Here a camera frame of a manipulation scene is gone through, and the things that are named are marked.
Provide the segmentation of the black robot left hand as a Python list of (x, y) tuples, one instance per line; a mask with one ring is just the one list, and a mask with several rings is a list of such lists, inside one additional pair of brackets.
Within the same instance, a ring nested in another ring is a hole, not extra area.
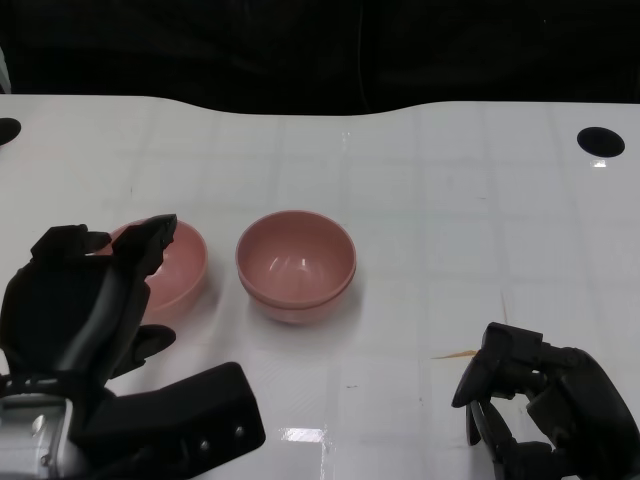
[(174, 331), (145, 326), (151, 289), (177, 217), (125, 228), (117, 238), (84, 224), (49, 228), (9, 281), (1, 349), (13, 377), (79, 377), (103, 385), (168, 348)]

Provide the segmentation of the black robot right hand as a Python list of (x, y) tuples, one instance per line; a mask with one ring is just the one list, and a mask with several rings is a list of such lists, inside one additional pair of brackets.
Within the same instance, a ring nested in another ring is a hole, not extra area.
[[(492, 399), (527, 397), (546, 442), (519, 442)], [(466, 411), (469, 445), (485, 443), (498, 479), (636, 479), (639, 429), (599, 363), (542, 334), (491, 323), (452, 405)]]

